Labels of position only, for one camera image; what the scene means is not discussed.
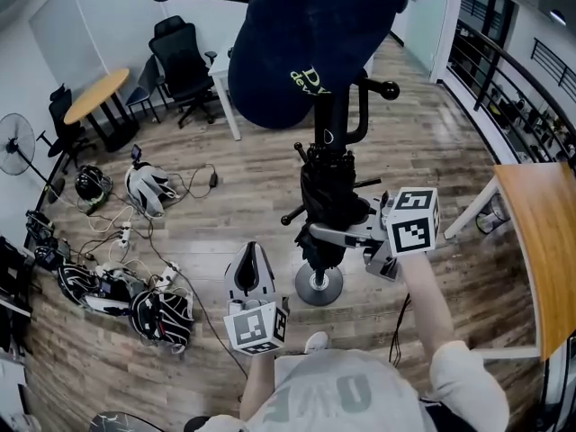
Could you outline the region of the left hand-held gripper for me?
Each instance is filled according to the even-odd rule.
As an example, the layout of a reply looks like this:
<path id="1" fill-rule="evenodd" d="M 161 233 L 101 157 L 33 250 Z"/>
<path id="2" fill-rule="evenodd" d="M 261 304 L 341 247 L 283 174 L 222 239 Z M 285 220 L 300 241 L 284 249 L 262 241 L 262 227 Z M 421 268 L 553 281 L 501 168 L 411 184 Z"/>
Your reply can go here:
<path id="1" fill-rule="evenodd" d="M 267 255 L 257 242 L 248 242 L 225 272 L 228 314 L 224 317 L 231 347 L 257 356 L 284 347 L 288 311 L 275 290 Z"/>

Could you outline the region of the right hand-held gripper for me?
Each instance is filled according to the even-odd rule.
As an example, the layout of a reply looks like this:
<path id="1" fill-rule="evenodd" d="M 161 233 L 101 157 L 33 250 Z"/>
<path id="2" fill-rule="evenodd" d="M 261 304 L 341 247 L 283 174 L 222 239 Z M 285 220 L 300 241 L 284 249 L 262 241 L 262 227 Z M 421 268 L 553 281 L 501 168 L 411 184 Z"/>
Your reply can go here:
<path id="1" fill-rule="evenodd" d="M 436 188 L 402 187 L 380 198 L 362 198 L 362 224 L 348 230 L 312 223 L 309 233 L 317 240 L 344 248 L 364 249 L 365 270 L 389 281 L 397 280 L 397 259 L 425 253 L 436 247 L 440 215 Z"/>

